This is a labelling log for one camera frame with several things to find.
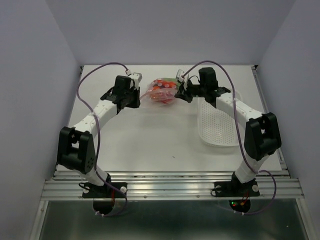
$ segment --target white basket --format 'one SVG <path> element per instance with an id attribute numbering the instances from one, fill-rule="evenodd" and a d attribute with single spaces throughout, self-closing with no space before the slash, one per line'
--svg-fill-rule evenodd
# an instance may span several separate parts
<path id="1" fill-rule="evenodd" d="M 242 100 L 236 91 L 235 97 Z M 238 146 L 235 120 L 223 111 L 214 108 L 204 98 L 198 98 L 198 132 L 205 144 L 217 147 Z M 239 125 L 242 143 L 245 140 L 245 130 Z"/>

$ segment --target bag of tomatoes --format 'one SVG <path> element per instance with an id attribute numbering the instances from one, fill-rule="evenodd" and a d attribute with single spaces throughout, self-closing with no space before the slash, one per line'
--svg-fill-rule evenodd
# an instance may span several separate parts
<path id="1" fill-rule="evenodd" d="M 158 78 L 148 86 L 147 91 L 140 99 L 158 105 L 172 104 L 176 100 L 175 94 L 179 86 L 180 84 L 175 78 Z"/>

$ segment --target white table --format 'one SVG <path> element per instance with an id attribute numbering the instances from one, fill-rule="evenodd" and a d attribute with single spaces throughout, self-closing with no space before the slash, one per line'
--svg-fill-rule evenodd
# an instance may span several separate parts
<path id="1" fill-rule="evenodd" d="M 94 69 L 86 65 L 82 76 Z M 142 73 L 141 94 L 148 84 L 161 77 L 174 78 L 178 69 L 188 70 L 190 65 L 129 65 L 132 72 Z M 216 66 L 201 65 L 191 72 L 198 75 L 203 67 L 216 70 L 220 86 L 229 88 L 225 74 Z M 242 100 L 263 112 L 262 101 L 249 65 L 225 66 Z M 117 75 L 124 75 L 121 66 L 106 66 L 88 77 L 80 88 L 80 95 L 95 106 L 99 98 L 110 89 Z M 81 121 L 89 110 L 75 100 L 69 126 Z M 242 161 L 240 148 L 205 145 L 197 129 L 197 99 L 188 104 L 182 100 L 157 108 L 125 108 L 111 119 L 101 131 L 101 149 L 98 165 L 104 171 L 141 172 L 201 172 L 235 171 Z M 280 171 L 280 159 L 275 153 L 262 165 L 262 169 Z M 58 171 L 68 171 L 59 165 Z"/>

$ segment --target plastic bag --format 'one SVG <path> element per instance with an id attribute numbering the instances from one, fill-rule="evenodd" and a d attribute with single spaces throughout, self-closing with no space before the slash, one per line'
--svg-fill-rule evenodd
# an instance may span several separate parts
<path id="1" fill-rule="evenodd" d="M 143 106 L 162 106 L 175 102 L 180 83 L 175 78 L 158 78 L 151 82 L 140 97 Z"/>

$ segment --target glass panel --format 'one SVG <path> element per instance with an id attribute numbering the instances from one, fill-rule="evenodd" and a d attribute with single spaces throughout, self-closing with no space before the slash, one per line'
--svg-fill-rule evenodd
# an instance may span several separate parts
<path id="1" fill-rule="evenodd" d="M 251 210 L 269 200 L 251 201 Z M 129 202 L 122 216 L 96 216 L 91 201 L 52 201 L 41 240 L 304 240 L 295 199 L 277 199 L 265 212 L 240 216 L 228 201 Z"/>

